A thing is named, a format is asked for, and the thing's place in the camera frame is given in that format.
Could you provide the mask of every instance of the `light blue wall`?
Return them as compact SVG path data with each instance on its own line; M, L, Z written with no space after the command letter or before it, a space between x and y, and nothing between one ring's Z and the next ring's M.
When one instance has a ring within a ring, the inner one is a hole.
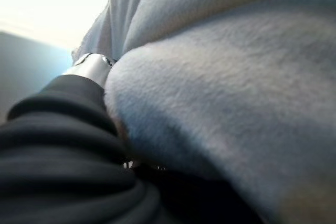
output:
M10 107L71 66L67 49L0 33L0 123Z

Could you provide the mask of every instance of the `gray sweatshirt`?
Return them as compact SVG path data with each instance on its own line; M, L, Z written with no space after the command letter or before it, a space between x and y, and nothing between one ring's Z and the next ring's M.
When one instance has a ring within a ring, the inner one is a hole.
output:
M336 223L336 0L110 0L87 52L137 157L225 179L269 223Z

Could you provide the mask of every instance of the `black fabric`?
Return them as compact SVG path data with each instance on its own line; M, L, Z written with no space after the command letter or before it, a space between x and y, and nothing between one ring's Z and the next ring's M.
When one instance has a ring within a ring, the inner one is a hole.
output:
M224 182L127 160L103 89L61 76L0 128L0 223L259 223Z

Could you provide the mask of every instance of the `fleece texture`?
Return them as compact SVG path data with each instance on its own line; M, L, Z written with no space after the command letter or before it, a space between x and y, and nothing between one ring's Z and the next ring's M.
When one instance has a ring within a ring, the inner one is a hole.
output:
M74 55L145 160L226 179L269 223L335 223L336 0L110 0Z

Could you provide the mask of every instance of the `silver metal fitting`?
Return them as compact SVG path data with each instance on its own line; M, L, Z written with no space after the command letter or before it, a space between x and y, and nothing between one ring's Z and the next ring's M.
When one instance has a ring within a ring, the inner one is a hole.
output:
M62 75L73 74L82 76L94 81L96 84L105 87L107 75L114 62L100 54L85 54L80 57L71 68Z

